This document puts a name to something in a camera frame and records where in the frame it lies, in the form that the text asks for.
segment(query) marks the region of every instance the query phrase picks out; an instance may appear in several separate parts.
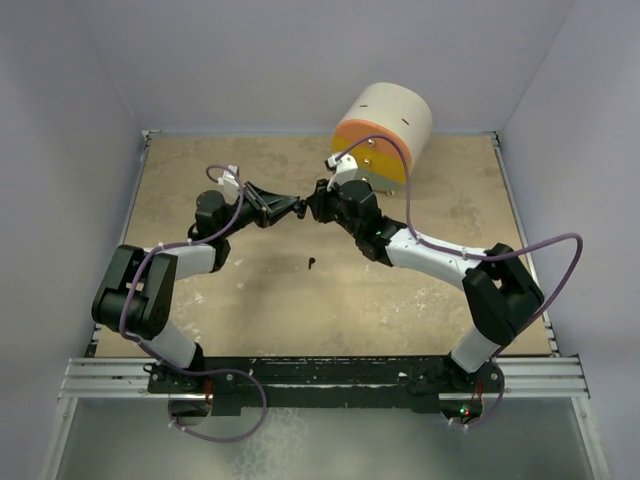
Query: cylindrical object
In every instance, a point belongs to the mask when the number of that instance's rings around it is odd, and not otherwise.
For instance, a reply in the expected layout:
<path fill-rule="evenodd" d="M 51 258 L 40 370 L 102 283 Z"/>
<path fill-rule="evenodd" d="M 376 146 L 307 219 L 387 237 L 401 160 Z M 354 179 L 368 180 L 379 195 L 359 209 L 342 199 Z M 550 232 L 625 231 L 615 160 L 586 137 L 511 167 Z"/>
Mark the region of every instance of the cylindrical object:
<path fill-rule="evenodd" d="M 333 132 L 331 147 L 340 152 L 373 134 L 393 138 L 409 164 L 415 166 L 431 135 L 429 105 L 416 93 L 392 83 L 374 83 L 360 94 Z M 400 156 L 389 142 L 375 140 L 351 151 L 374 190 L 395 190 L 405 183 Z"/>

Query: gray wall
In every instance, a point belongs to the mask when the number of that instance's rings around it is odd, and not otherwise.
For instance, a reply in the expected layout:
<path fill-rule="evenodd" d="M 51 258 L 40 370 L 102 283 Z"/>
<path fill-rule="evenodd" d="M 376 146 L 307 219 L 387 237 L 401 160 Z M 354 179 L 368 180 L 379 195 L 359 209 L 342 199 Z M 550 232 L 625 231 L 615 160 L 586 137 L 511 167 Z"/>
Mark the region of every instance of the gray wall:
<path fill-rule="evenodd" d="M 530 240 L 584 235 L 552 307 L 562 353 L 580 353 L 617 479 L 640 469 L 640 3 L 578 0 L 504 131 Z M 535 256 L 543 285 L 570 248 Z"/>
<path fill-rule="evenodd" d="M 141 136 L 66 0 L 0 4 L 0 465 L 37 475 Z"/>
<path fill-rule="evenodd" d="M 502 128 L 574 0 L 77 0 L 145 128 L 330 131 L 405 85 L 439 131 Z"/>

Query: floor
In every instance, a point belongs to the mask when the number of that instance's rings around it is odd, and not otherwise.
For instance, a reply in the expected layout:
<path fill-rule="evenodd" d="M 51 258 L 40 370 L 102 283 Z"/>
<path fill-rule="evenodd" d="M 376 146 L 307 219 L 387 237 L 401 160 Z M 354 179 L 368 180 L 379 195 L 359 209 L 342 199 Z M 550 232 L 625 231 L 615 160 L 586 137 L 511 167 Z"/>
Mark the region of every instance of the floor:
<path fill-rule="evenodd" d="M 210 164 L 240 166 L 241 177 L 306 197 L 326 178 L 330 138 L 157 137 L 136 197 L 126 243 L 186 238 L 196 197 L 215 188 Z M 454 243 L 521 246 L 491 139 L 433 136 L 412 172 L 412 212 L 423 233 Z M 404 192 L 378 195 L 383 213 L 404 221 Z M 171 318 L 206 355 L 446 354 L 470 327 L 464 294 L 434 278 L 370 263 L 335 224 L 287 217 L 230 238 L 215 274 L 175 285 Z M 308 269 L 309 257 L 316 263 Z M 536 322 L 505 353 L 548 354 Z M 96 356 L 144 354 L 103 330 Z"/>

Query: wooden board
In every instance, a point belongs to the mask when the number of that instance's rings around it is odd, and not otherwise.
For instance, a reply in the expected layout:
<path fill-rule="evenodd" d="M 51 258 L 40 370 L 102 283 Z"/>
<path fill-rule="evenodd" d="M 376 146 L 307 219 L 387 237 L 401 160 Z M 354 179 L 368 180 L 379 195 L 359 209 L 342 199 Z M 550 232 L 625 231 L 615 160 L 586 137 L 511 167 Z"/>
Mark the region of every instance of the wooden board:
<path fill-rule="evenodd" d="M 159 137 L 153 140 L 126 242 L 184 240 L 195 199 L 215 188 L 209 164 L 240 166 L 266 190 L 312 193 L 328 176 L 329 137 Z M 488 137 L 434 136 L 412 174 L 418 230 L 467 246 L 520 246 Z M 404 220 L 404 193 L 378 195 L 383 212 Z M 171 317 L 206 355 L 446 354 L 471 325 L 464 294 L 427 275 L 366 260 L 335 224 L 294 215 L 230 238 L 215 274 L 177 282 Z M 307 269 L 309 257 L 316 263 Z M 507 353 L 550 353 L 541 322 Z M 104 329 L 101 357 L 143 356 Z"/>

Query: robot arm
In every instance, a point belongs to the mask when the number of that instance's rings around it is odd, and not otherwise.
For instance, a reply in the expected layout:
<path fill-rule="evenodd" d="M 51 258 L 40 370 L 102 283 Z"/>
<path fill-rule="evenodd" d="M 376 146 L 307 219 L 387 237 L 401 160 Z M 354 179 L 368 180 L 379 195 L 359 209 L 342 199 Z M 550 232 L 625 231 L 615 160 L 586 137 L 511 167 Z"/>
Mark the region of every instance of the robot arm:
<path fill-rule="evenodd" d="M 221 180 L 225 191 L 237 198 L 237 185 L 231 183 L 232 177 L 225 176 Z M 138 337 L 142 347 L 176 367 L 201 370 L 203 352 L 169 319 L 174 282 L 222 268 L 231 250 L 228 236 L 247 225 L 255 223 L 260 228 L 267 228 L 292 211 L 304 216 L 304 202 L 300 197 L 272 194 L 248 182 L 243 193 L 244 202 L 238 217 L 224 235 L 208 244 L 172 248 L 153 257 L 143 272 L 142 289 L 133 296 L 127 311 L 127 333 Z M 228 204 L 215 190 L 202 193 L 196 201 L 196 222 L 189 228 L 189 238 L 202 240 L 219 231 L 233 217 L 237 202 L 236 199 L 235 203 Z M 130 245 L 116 249 L 91 307 L 96 323 L 119 331 L 131 282 L 150 250 Z"/>
<path fill-rule="evenodd" d="M 474 325 L 451 352 L 460 368 L 467 373 L 477 371 L 526 328 L 544 297 L 517 258 L 492 263 L 425 247 L 406 224 L 382 215 L 366 181 L 353 180 L 357 170 L 353 157 L 345 155 L 338 162 L 334 155 L 326 165 L 334 175 L 328 181 L 319 180 L 307 199 L 316 221 L 341 225 L 371 261 L 417 270 L 464 291 Z M 436 245 L 488 257 L 513 251 L 502 244 L 486 250 L 420 236 Z"/>

